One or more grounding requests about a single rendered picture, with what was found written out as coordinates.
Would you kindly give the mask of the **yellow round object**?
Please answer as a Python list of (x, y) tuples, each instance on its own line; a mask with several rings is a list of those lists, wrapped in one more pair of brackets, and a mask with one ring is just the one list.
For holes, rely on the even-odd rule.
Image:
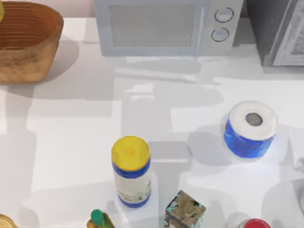
[(0, 214), (0, 228), (18, 228), (8, 216)]

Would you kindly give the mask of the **pale microwave oven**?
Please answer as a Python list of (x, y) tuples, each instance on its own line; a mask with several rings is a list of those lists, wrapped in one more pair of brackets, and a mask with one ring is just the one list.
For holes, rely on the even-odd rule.
[[(221, 56), (233, 46), (244, 0), (94, 0), (104, 56)], [(227, 23), (215, 20), (231, 8)], [(211, 33), (226, 28), (229, 37), (215, 42)]]

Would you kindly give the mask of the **blue wrapped toilet paper roll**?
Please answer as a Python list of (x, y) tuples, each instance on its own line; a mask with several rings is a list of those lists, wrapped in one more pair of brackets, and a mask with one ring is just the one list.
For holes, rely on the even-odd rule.
[(268, 151), (277, 131), (277, 115), (268, 105), (243, 101), (228, 113), (223, 139), (237, 157), (258, 159)]

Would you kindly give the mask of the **yellow capped blue white bottle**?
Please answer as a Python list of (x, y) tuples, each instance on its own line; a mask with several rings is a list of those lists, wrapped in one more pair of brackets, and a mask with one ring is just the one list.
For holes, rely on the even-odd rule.
[(129, 208), (139, 208), (151, 195), (151, 153), (148, 143), (128, 135), (111, 149), (114, 181), (119, 200)]

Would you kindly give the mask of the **red capped container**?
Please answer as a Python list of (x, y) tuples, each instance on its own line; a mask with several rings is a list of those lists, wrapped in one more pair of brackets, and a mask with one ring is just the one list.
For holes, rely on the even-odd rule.
[(242, 228), (271, 228), (264, 220), (252, 218), (244, 221)]

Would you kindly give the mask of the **patterned square box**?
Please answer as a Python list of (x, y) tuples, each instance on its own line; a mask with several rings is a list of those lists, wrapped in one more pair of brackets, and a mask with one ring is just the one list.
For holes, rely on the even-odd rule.
[(202, 228), (206, 207), (180, 190), (165, 210), (164, 228)]

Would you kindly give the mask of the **microwave knob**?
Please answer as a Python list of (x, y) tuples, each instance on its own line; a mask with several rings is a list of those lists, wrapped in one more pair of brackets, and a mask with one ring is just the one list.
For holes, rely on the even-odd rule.
[(234, 11), (231, 8), (218, 9), (215, 13), (215, 20), (219, 23), (227, 23), (234, 16)]
[(226, 28), (215, 29), (211, 33), (211, 38), (215, 42), (223, 42), (229, 37), (229, 31)]

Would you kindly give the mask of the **green capped yellow bottle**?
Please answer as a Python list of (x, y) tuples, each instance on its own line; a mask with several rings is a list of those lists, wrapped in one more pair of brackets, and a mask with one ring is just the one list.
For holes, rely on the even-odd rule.
[(115, 228), (107, 213), (99, 209), (91, 212), (90, 220), (86, 224), (86, 228)]

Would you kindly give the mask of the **brown wicker basket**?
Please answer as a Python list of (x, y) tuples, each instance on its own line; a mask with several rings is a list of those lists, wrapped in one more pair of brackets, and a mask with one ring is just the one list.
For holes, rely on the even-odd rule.
[(54, 61), (64, 20), (50, 6), (30, 1), (2, 2), (0, 84), (43, 80)]

